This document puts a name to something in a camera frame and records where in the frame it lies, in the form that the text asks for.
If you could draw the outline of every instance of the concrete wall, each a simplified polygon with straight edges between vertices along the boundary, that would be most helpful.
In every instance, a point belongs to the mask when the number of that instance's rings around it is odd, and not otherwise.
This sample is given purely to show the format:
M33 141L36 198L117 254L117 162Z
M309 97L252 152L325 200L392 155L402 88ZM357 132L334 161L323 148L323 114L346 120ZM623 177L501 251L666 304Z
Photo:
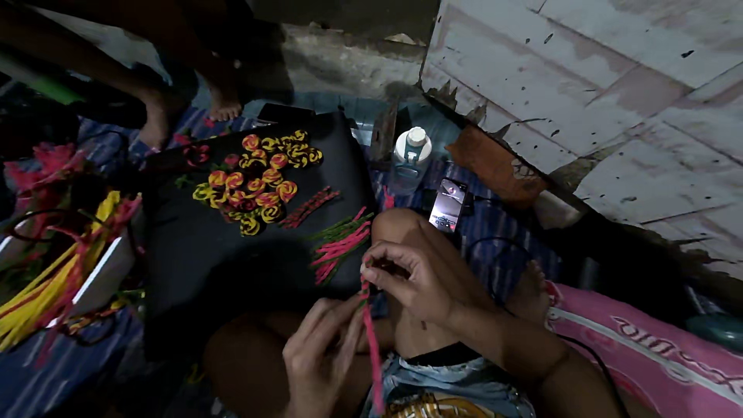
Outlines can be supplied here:
M607 218L743 280L743 2L443 0L421 83L486 132L510 124L516 154Z

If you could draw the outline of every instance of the knee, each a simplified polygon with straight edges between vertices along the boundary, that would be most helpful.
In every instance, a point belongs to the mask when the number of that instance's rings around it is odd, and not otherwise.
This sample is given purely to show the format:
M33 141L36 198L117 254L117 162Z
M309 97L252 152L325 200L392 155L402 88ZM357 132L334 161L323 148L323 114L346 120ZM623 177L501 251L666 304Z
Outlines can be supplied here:
M398 242L412 229L420 228L421 218L416 212L406 208L391 208L378 214L371 224L374 239Z

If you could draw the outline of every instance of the plastic bottle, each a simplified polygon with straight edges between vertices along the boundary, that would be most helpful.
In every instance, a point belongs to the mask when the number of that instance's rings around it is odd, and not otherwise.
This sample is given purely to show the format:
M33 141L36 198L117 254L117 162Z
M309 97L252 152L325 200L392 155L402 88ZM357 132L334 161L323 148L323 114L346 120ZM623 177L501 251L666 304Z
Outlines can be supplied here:
M392 150L389 189L397 196L413 194L431 163L431 138L416 126L400 134Z

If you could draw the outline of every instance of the pink blanket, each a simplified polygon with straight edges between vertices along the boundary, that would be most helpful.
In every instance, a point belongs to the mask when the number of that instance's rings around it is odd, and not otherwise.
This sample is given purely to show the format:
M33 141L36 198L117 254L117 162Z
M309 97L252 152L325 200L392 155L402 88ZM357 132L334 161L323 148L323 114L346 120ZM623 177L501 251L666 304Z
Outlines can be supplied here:
M548 289L548 326L594 349L644 405L666 418L743 417L743 356L597 293Z

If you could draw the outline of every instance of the floor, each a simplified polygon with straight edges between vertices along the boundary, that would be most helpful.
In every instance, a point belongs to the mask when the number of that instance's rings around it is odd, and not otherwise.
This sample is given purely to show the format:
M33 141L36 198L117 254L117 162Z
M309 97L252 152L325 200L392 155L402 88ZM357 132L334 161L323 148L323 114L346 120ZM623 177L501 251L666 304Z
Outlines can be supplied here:
M433 31L438 0L252 0L256 18L269 22L309 25L370 39L406 33L426 45Z

